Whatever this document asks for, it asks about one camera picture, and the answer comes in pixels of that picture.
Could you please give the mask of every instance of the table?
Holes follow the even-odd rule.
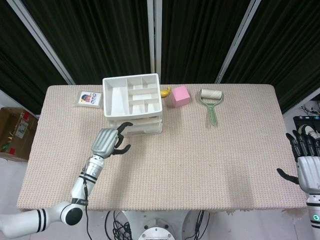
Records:
[[[173,108],[162,100],[161,134],[128,137],[124,155],[105,160],[89,196],[90,210],[252,210],[305,207],[296,166],[274,88],[266,84],[186,85],[191,103]],[[221,90],[210,125],[201,88]],[[101,85],[48,88],[17,206],[51,207],[71,200],[71,189],[101,128],[102,109],[74,107],[78,91]]]

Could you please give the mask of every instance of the robotic arm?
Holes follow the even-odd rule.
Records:
[[[80,222],[83,210],[88,206],[88,196],[104,167],[104,160],[111,155],[126,153],[131,145],[117,149],[124,136],[121,132],[131,122],[124,122],[118,129],[102,129],[92,145],[93,156],[89,158],[77,178],[72,191],[71,203],[61,202],[50,208],[31,210],[18,214],[0,214],[0,232],[7,238],[18,238],[46,230],[53,222],[73,226]]]
[[[320,141],[313,140],[309,135],[293,131],[296,139],[286,134],[289,139],[294,160],[296,162],[298,177],[286,174],[282,169],[277,172],[284,179],[300,185],[307,194],[306,205],[316,240],[320,240]]]

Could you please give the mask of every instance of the green handle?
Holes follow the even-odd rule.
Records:
[[[216,117],[216,113],[214,110],[214,106],[209,106],[209,116],[210,116],[211,124],[216,125],[217,124],[217,117]]]

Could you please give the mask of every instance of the lint roller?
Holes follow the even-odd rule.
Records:
[[[223,101],[223,98],[224,98],[224,96],[222,94],[222,91],[201,88],[200,102],[209,108],[210,122],[212,125],[217,124],[217,116],[216,116],[214,107],[219,105]],[[203,99],[215,99],[215,100],[217,100],[217,102],[215,102],[215,103],[208,102],[207,103]]]

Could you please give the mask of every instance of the pink block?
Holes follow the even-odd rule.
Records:
[[[185,86],[179,86],[171,90],[172,103],[175,108],[190,103],[190,95]]]

